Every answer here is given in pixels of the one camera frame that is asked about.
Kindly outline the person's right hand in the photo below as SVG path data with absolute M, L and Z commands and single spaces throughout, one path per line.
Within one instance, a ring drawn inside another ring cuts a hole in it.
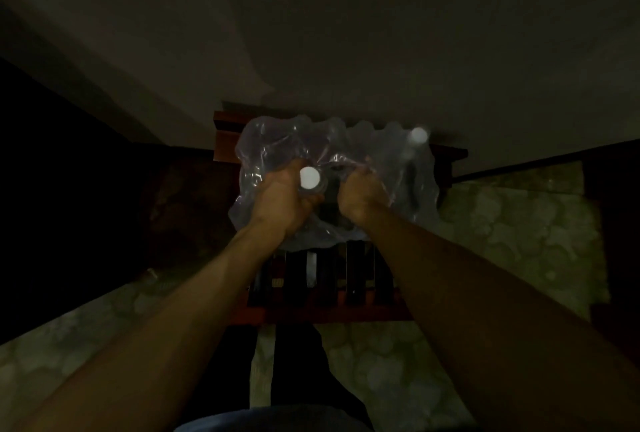
M 390 197 L 372 170 L 356 167 L 340 183 L 337 203 L 340 213 L 359 226 L 374 209 L 388 208 Z

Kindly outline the person's left hand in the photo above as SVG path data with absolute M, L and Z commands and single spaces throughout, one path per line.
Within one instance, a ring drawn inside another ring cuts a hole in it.
M 249 226 L 275 245 L 295 234 L 324 201 L 323 194 L 299 192 L 300 171 L 307 165 L 304 159 L 294 159 L 269 172 L 258 186 Z

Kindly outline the white capped water bottle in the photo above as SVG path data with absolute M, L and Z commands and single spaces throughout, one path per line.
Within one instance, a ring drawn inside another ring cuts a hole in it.
M 429 142 L 429 130 L 422 127 L 416 126 L 412 128 L 406 137 L 406 142 L 404 146 L 403 158 L 405 161 L 412 161 L 415 157 L 420 153 L 420 151 L 424 148 L 425 145 L 428 145 Z
M 300 169 L 300 186 L 298 192 L 303 197 L 311 195 L 324 195 L 328 189 L 329 181 L 326 170 L 314 166 L 306 166 Z

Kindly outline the clear plastic wrap packaging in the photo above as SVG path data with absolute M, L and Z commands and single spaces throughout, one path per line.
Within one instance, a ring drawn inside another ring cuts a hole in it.
M 307 222 L 280 248 L 302 251 L 366 241 L 366 234 L 339 213 L 339 186 L 356 167 L 372 170 L 382 181 L 390 207 L 401 217 L 426 228 L 438 222 L 435 158 L 428 145 L 412 161 L 403 158 L 410 129 L 397 122 L 374 128 L 370 122 L 352 127 L 337 118 L 319 122 L 299 115 L 291 119 L 258 117 L 241 132 L 235 153 L 241 162 L 239 195 L 229 218 L 240 230 L 250 220 L 257 187 L 264 176 L 293 159 L 326 170 L 328 189 Z

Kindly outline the person's left forearm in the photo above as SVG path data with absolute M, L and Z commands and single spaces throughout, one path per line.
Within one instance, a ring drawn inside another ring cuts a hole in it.
M 251 223 L 141 322 L 80 367 L 16 432 L 166 432 L 286 231 Z

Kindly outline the person's right forearm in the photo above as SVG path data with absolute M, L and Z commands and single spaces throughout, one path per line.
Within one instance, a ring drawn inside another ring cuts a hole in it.
M 640 432 L 640 370 L 586 321 L 383 204 L 340 210 L 380 250 L 485 431 Z

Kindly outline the red wooden slatted rack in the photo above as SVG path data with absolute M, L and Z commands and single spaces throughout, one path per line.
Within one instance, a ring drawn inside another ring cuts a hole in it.
M 235 153 L 241 132 L 258 117 L 228 111 L 214 113 L 214 160 L 241 162 Z M 428 146 L 435 158 L 435 181 L 441 195 L 452 185 L 454 162 L 467 149 Z M 285 251 L 267 259 L 250 284 L 232 322 L 235 324 L 357 323 L 409 321 L 411 314 L 387 263 L 375 245 L 349 241 L 331 248 Z

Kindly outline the person's dark trousers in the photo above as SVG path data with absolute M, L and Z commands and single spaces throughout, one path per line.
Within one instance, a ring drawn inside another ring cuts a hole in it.
M 257 337 L 253 326 L 228 327 L 177 427 L 211 415 L 251 409 L 250 375 Z M 270 399 L 269 406 L 331 406 L 374 431 L 364 403 L 332 374 L 321 335 L 310 323 L 276 326 Z

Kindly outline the person's blue shirt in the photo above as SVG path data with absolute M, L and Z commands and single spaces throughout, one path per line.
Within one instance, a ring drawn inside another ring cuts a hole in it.
M 286 405 L 220 413 L 173 432 L 373 432 L 361 420 L 326 405 Z

